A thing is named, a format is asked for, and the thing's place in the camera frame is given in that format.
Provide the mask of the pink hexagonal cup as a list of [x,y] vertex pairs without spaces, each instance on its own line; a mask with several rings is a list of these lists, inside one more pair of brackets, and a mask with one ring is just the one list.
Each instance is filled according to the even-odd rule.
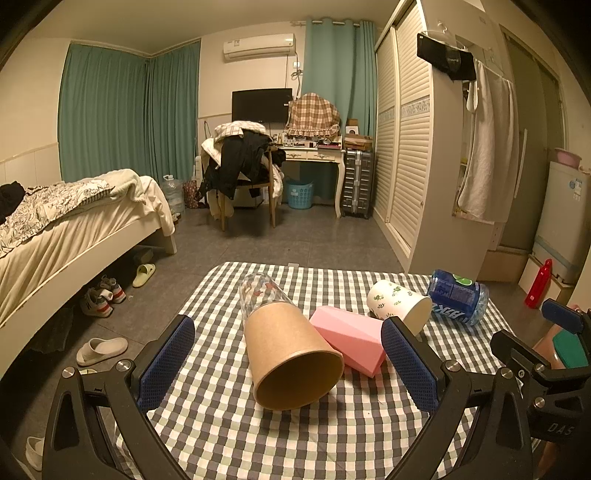
[[374,378],[385,361],[381,340],[383,321],[331,306],[318,307],[311,324],[335,350],[346,366]]

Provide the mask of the white floral paper cup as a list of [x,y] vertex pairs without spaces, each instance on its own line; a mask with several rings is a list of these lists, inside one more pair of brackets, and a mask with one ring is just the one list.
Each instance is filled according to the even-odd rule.
[[430,320],[433,308],[429,296],[390,280],[380,280],[370,289],[367,305],[381,320],[397,316],[415,336],[421,333]]

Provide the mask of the clear glass cup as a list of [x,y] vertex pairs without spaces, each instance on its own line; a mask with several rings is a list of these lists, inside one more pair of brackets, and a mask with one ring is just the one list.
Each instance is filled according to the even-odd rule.
[[293,301],[276,284],[270,275],[264,273],[252,273],[245,276],[238,289],[240,312],[242,319],[246,320],[257,309],[274,304],[287,303],[293,305]]

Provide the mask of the white slipper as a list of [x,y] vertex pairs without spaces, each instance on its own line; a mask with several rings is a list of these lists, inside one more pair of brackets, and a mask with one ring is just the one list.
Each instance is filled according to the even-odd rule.
[[92,338],[77,351],[76,362],[81,367],[95,365],[125,353],[127,348],[128,342],[122,337]]

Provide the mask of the checkered tablecloth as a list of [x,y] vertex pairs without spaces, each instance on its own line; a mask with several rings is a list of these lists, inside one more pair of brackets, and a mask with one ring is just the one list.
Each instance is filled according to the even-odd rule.
[[191,479],[382,479],[427,422],[394,367],[374,377],[346,369],[307,407],[270,411],[252,394],[239,289],[269,275],[311,316],[334,306],[367,314],[381,275],[256,263],[215,266],[182,307],[195,342],[161,404],[147,417]]

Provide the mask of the white red sneaker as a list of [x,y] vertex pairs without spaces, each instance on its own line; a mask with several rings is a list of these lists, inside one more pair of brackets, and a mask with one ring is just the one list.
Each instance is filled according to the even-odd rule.
[[80,308],[84,315],[95,318],[107,318],[113,312],[109,302],[94,288],[89,288],[80,299]]

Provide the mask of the blue plastic water bottle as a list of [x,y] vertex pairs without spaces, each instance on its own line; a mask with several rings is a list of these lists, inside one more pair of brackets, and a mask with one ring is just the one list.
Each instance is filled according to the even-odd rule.
[[431,275],[428,295],[434,314],[470,327],[483,319],[489,301],[484,284],[441,269]]

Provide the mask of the red bottle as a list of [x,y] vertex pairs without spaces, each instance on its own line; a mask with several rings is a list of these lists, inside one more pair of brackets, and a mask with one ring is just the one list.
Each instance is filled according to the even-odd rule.
[[550,283],[550,277],[552,276],[552,267],[553,261],[551,258],[548,258],[540,267],[535,280],[525,298],[525,304],[529,308],[537,309],[542,303]]

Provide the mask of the bed with beige bedding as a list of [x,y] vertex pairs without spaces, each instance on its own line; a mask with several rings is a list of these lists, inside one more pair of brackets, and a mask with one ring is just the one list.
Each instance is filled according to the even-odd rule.
[[130,169],[33,187],[1,227],[1,369],[83,285],[132,247],[175,254],[157,182]]

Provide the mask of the white small fridge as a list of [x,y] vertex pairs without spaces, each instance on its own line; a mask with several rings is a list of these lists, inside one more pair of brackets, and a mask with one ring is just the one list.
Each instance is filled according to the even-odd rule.
[[552,274],[575,284],[590,246],[590,175],[551,162],[533,256],[552,260]]

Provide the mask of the hanging white towel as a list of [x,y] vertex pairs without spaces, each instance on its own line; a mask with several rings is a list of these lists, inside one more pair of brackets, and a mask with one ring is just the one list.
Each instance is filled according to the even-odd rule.
[[519,122],[513,82],[479,60],[468,91],[472,114],[467,171],[457,204],[473,218],[508,220],[519,170]]

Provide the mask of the large water jug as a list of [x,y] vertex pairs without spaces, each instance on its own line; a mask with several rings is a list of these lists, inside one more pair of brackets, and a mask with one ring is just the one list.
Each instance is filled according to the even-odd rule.
[[175,215],[183,215],[185,205],[182,182],[175,179],[171,174],[165,174],[160,187],[168,202],[171,213]]

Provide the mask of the plaid cloth cover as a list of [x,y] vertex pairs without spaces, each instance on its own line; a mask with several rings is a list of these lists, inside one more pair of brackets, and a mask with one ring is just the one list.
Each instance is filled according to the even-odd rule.
[[290,101],[287,134],[332,140],[341,134],[341,115],[334,104],[317,93],[307,93]]

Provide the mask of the black television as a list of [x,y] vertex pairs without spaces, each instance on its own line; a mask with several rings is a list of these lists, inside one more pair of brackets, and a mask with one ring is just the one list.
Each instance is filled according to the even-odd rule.
[[290,88],[233,91],[231,120],[286,124],[288,105],[293,99]]

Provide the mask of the white air conditioner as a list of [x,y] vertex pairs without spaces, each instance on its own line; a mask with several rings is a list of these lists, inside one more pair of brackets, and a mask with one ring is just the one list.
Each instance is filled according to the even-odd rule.
[[226,41],[222,46],[222,55],[225,61],[293,56],[296,47],[294,33],[267,34]]

